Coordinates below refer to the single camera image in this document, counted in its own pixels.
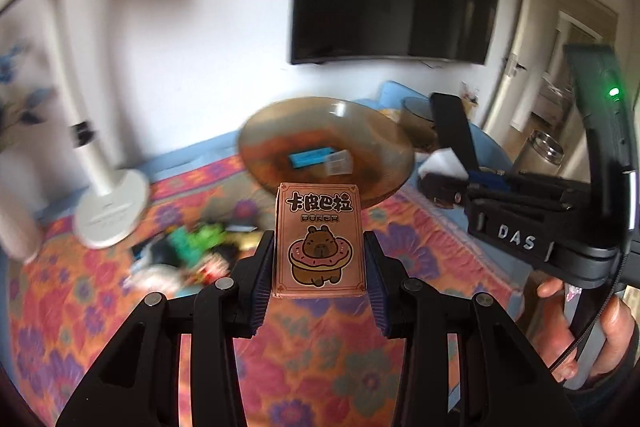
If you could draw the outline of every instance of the door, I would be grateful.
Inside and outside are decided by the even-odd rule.
[[[483,127],[498,144],[507,136],[528,81],[544,73],[557,16],[553,0],[522,0],[511,54]]]

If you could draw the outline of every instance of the blue plastic object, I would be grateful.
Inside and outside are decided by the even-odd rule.
[[[309,165],[324,163],[324,159],[335,152],[331,147],[324,149],[314,149],[312,151],[298,152],[290,154],[289,159],[294,169],[301,169]]]

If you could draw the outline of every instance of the metal screw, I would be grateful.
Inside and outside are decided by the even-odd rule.
[[[494,298],[488,293],[479,293],[476,295],[476,302],[481,306],[489,307],[494,303]]]
[[[419,292],[422,289],[422,284],[423,282],[415,277],[405,279],[404,282],[402,282],[404,289],[410,292]]]
[[[228,290],[234,285],[234,280],[231,277],[221,277],[216,281],[216,288],[219,290]]]
[[[153,293],[149,293],[145,297],[145,304],[147,306],[155,306],[156,304],[159,304],[161,300],[162,300],[162,294],[158,292],[153,292]]]

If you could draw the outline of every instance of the human hand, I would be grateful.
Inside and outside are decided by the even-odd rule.
[[[574,336],[564,318],[564,283],[551,278],[538,286],[538,297],[545,299],[542,326],[533,338],[533,346],[550,366],[574,341]],[[629,307],[613,296],[600,316],[600,324],[607,340],[591,368],[590,378],[597,378],[613,371],[622,361],[634,333],[635,321]],[[553,372],[556,381],[569,380],[578,371],[576,350]]]

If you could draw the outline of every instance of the amber glass plate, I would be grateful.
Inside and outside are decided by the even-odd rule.
[[[353,173],[327,176],[324,164],[292,167],[290,154],[324,147],[348,150]],[[356,184],[363,208],[396,192],[414,167],[411,142],[397,123],[334,98],[292,98],[261,109],[242,127],[238,149],[250,174],[272,194],[282,182]]]

